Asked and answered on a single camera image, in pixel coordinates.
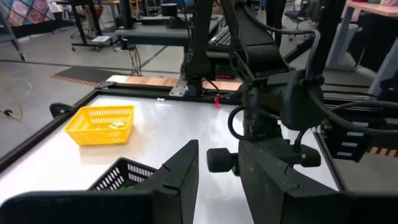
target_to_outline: red tag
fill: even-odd
[[[214,98],[214,103],[216,104],[216,108],[220,109],[221,105],[220,105],[220,94],[216,95],[216,98]]]

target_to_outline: white tabletop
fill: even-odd
[[[199,140],[200,182],[195,223],[252,223],[240,178],[232,172],[213,174],[206,166],[206,151],[227,147],[238,151],[238,140],[227,127],[234,106],[180,101],[157,101],[120,96],[99,96],[90,105],[135,105],[134,127],[127,144],[79,147],[63,129],[66,123],[0,174],[0,204],[8,198],[35,190],[86,190],[119,157],[159,168],[191,139]],[[242,115],[234,128],[242,133]],[[283,128],[285,138],[297,133]],[[319,149],[311,131],[302,139]],[[314,168],[295,166],[299,172],[338,190],[322,158]]]

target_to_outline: gray floor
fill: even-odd
[[[294,25],[284,19],[284,25]],[[76,52],[70,49],[70,43],[78,39],[70,39],[76,29],[41,35],[22,43],[28,63],[21,63],[19,56],[11,45],[0,45],[0,72],[12,79],[24,109],[24,119],[21,122],[0,115],[0,157],[9,152],[23,140],[47,124],[52,118],[49,105],[53,102],[73,104],[92,90],[92,87],[76,83],[68,83],[51,78],[50,76],[70,66],[98,67],[119,73],[130,73],[131,61],[127,52],[115,52],[106,48],[102,52],[95,52],[88,48],[77,48]],[[282,40],[282,55],[290,52],[303,37],[297,37],[289,42],[287,37]],[[148,77],[175,77],[177,78],[182,60],[181,47],[167,47],[149,63],[162,46],[138,46],[144,76]],[[304,68],[307,54],[292,62],[296,68]],[[327,83],[341,83],[353,85],[370,85],[372,78],[357,73],[325,72]],[[25,78],[33,87],[25,95],[28,85],[21,79]],[[9,93],[0,85],[0,108],[10,108],[17,111],[16,104]],[[392,190],[398,188],[397,176],[390,170],[395,170],[396,160],[383,156],[366,154],[363,161],[355,164],[350,161],[337,161],[348,187],[351,190]]]

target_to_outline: yellow basket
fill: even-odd
[[[133,121],[134,106],[86,106],[77,111],[65,132],[80,146],[123,144],[129,139]]]

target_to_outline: keyboard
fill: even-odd
[[[228,52],[229,45],[231,44],[231,34],[229,28],[224,27],[218,34],[216,34],[208,42],[208,50],[217,52]]]

